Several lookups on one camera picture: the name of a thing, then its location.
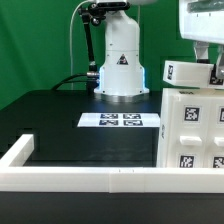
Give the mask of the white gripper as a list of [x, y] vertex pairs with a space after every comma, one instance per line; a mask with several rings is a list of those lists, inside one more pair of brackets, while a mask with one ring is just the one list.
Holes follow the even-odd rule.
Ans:
[[224, 80], [224, 0], [179, 0], [179, 28], [183, 39], [195, 40], [198, 63], [210, 63], [208, 43], [220, 44], [215, 76]]

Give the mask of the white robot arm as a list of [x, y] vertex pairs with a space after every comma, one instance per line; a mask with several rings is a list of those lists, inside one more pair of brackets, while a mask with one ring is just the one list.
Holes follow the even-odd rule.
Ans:
[[[149, 93], [139, 62], [140, 27], [125, 11], [157, 0], [94, 0], [106, 14], [105, 62], [94, 93], [132, 101]], [[224, 89], [224, 0], [179, 0], [181, 37], [194, 42], [194, 63], [166, 61], [163, 80], [182, 87]]]

